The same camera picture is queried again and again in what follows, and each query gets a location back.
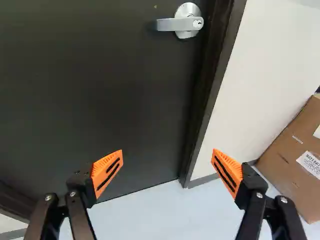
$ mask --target white wall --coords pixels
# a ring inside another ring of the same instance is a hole
[[[320,84],[320,0],[247,0],[191,180],[259,158]]]
[[[27,228],[28,224],[0,214],[0,234],[18,229]]]

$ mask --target dark door frame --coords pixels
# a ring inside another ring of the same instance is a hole
[[[219,89],[234,47],[247,0],[216,0],[210,3],[202,63],[192,96],[189,123],[179,181],[188,188],[207,131]]]
[[[196,69],[179,181],[188,187],[205,136],[247,0],[209,0],[201,45],[202,62]],[[0,213],[28,222],[36,199],[0,182]]]

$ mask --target cardboard box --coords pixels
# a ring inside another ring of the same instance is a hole
[[[305,221],[320,220],[320,93],[313,95],[259,159],[258,170],[291,198]]]

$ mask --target lever door handle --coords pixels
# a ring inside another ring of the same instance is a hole
[[[179,39],[192,38],[204,26],[200,8],[193,2],[185,2],[176,10],[173,18],[154,21],[154,29],[159,32],[174,31]]]
[[[157,19],[155,29],[160,32],[194,31],[202,29],[203,26],[204,19],[201,16],[188,16]]]

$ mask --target silver door handle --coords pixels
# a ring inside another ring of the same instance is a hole
[[[174,18],[155,20],[155,30],[160,32],[175,31],[179,39],[188,39],[197,35],[204,26],[200,8],[193,2],[185,2],[178,7]]]
[[[201,16],[177,17],[157,19],[155,28],[157,31],[194,31],[204,26],[204,19]]]

